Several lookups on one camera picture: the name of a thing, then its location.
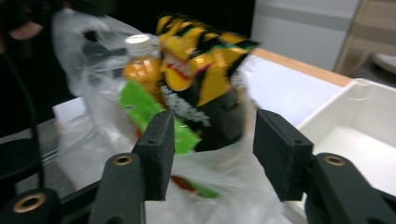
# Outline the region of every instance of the white container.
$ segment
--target white container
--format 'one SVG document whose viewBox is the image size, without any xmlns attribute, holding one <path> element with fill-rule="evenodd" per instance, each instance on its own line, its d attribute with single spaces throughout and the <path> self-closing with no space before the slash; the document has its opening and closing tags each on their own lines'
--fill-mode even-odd
<svg viewBox="0 0 396 224">
<path fill-rule="evenodd" d="M 315 144 L 315 155 L 341 155 L 374 188 L 396 195 L 396 89 L 354 79 L 298 129 Z M 305 216 L 304 202 L 289 205 Z"/>
</svg>

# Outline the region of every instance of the wooden edge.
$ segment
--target wooden edge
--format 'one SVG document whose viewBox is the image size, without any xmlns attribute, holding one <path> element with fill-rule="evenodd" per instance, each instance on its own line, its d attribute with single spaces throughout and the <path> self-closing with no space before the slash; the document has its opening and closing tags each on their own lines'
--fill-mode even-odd
<svg viewBox="0 0 396 224">
<path fill-rule="evenodd" d="M 297 60 L 273 53 L 265 49 L 254 49 L 253 54 L 273 63 L 278 63 L 312 77 L 317 77 L 334 85 L 345 87 L 352 78 L 344 77 L 313 65 L 302 63 Z"/>
</svg>

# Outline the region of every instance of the white bottle cap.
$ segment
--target white bottle cap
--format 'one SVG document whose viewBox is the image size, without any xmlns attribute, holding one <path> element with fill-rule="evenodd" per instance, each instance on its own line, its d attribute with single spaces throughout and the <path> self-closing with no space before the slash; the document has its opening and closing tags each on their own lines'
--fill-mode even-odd
<svg viewBox="0 0 396 224">
<path fill-rule="evenodd" d="M 125 39 L 126 52 L 130 56 L 149 55 L 152 50 L 151 38 L 148 35 L 132 35 Z"/>
</svg>

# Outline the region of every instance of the snack bag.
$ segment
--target snack bag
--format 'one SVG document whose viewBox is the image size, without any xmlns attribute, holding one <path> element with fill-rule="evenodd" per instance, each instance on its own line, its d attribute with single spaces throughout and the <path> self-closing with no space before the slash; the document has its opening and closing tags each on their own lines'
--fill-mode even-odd
<svg viewBox="0 0 396 224">
<path fill-rule="evenodd" d="M 245 127 L 244 90 L 232 80 L 257 43 L 180 14 L 160 17 L 157 35 L 165 104 L 201 136 L 195 150 L 239 140 Z"/>
</svg>

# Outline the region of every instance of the dark background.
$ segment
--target dark background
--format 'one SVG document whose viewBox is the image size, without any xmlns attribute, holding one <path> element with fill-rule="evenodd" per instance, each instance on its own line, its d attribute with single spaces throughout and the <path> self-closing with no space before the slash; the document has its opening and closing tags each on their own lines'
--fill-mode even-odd
<svg viewBox="0 0 396 224">
<path fill-rule="evenodd" d="M 157 18 L 162 12 L 181 12 L 221 30 L 249 37 L 254 4 L 254 0 L 120 0 L 110 16 L 144 33 L 155 34 Z M 33 97 L 39 122 L 54 118 L 54 105 L 74 98 L 67 89 L 64 71 L 53 53 L 50 26 L 50 17 L 47 17 L 46 28 L 30 40 L 32 58 L 14 59 Z M 0 95 L 0 110 L 7 111 L 8 116 L 0 120 L 0 136 L 28 128 L 29 117 L 24 101 L 11 77 L 1 77 Z"/>
</svg>

